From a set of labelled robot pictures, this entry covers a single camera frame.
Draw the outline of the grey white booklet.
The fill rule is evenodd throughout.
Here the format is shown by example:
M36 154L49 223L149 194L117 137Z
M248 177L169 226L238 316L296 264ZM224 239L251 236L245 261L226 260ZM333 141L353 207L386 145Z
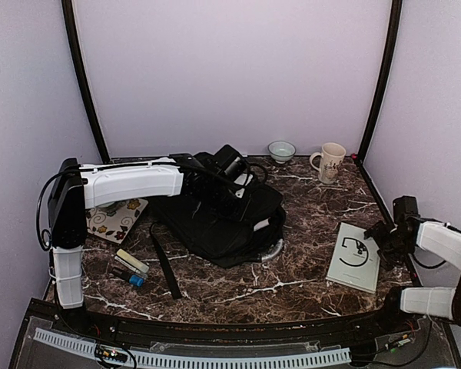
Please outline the grey white booklet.
M365 230L341 223L326 280L374 294L380 270L378 246Z

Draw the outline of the black student backpack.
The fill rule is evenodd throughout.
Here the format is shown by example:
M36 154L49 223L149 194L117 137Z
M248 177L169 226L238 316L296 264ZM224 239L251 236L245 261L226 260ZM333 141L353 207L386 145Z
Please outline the black student backpack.
M190 253L221 268L261 262L267 252L280 251L284 240L286 212L282 207L282 194L268 185L266 178L257 178L253 171L256 165L242 157L247 168L232 181L244 186L236 195L248 201L242 219L222 217L181 192L174 197L159 196L149 201L154 226L165 226ZM179 171L203 169L219 175L213 154L174 154L170 158Z

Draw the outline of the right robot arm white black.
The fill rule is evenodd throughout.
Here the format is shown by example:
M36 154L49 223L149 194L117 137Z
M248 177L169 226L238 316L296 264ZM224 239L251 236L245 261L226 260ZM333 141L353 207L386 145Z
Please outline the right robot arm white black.
M380 267L391 270L412 261L425 270L450 265L459 272L454 287L392 288L386 310L377 315L377 327L392 334L407 314L426 315L461 327L461 231L448 223L410 216L395 228L382 221L364 231L377 246Z

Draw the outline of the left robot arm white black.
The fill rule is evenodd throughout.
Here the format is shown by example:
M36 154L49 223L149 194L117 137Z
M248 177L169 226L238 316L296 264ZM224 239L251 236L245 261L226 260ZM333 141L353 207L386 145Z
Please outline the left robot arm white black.
M77 335L93 328L92 316L81 309L86 210L135 198L192 194L223 211L240 201L236 193L244 193L251 178L240 157L224 166L204 165L189 154L109 165L64 160L41 189L35 215L38 243L51 254L58 301L65 309L64 324Z

